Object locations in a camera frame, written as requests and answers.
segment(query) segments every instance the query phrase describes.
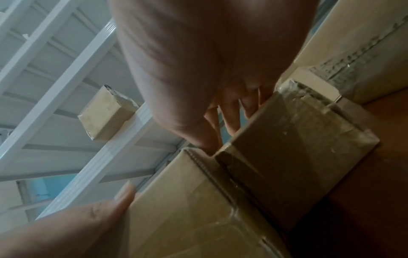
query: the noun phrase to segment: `hand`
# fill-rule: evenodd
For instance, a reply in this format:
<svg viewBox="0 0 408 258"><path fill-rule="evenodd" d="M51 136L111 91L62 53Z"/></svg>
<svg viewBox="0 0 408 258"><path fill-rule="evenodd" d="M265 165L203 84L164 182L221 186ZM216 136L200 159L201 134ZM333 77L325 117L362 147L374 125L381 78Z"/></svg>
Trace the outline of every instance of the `hand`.
<svg viewBox="0 0 408 258"><path fill-rule="evenodd" d="M118 221L135 193L128 182L112 201L55 213L10 232L0 240L0 257L80 257Z"/></svg>
<svg viewBox="0 0 408 258"><path fill-rule="evenodd" d="M155 120L214 154L273 93L319 0L110 0L119 41Z"/></svg>

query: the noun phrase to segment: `red-brown surface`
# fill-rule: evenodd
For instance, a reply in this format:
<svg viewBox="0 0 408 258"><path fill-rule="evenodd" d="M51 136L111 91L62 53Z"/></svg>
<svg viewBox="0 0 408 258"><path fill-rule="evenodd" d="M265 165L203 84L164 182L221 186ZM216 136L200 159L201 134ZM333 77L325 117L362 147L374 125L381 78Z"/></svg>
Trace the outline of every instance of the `red-brown surface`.
<svg viewBox="0 0 408 258"><path fill-rule="evenodd" d="M408 89L364 108L381 145L292 230L298 257L408 257Z"/></svg>

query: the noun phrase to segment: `person's left hand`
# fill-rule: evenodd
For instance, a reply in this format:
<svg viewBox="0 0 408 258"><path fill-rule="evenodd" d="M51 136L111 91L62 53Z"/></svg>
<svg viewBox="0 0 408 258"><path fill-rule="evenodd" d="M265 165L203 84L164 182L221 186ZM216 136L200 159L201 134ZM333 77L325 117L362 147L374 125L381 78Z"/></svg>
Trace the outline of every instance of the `person's left hand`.
<svg viewBox="0 0 408 258"><path fill-rule="evenodd" d="M136 189L128 182L114 200L55 213L0 239L0 258L80 257L127 210Z"/></svg>

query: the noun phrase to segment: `small cardboard box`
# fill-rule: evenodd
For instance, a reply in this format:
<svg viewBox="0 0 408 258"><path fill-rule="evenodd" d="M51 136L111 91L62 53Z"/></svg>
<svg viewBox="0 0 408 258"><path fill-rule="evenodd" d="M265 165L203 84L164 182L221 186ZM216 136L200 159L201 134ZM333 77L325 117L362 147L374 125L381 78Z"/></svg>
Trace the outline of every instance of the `small cardboard box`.
<svg viewBox="0 0 408 258"><path fill-rule="evenodd" d="M289 232L378 142L335 103L290 80L216 159Z"/></svg>
<svg viewBox="0 0 408 258"><path fill-rule="evenodd" d="M184 149L84 257L290 258L214 158Z"/></svg>
<svg viewBox="0 0 408 258"><path fill-rule="evenodd" d="M78 118L92 140L109 141L138 108L132 99L104 85Z"/></svg>
<svg viewBox="0 0 408 258"><path fill-rule="evenodd" d="M295 63L363 104L408 86L407 41L407 0L339 0Z"/></svg>

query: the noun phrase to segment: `person's right hand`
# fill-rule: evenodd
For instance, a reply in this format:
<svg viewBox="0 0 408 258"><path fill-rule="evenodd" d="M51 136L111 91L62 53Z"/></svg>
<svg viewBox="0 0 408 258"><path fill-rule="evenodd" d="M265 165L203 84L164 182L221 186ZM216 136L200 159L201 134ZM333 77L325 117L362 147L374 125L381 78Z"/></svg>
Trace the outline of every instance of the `person's right hand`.
<svg viewBox="0 0 408 258"><path fill-rule="evenodd" d="M273 93L319 0L110 0L119 41L154 119L207 154Z"/></svg>

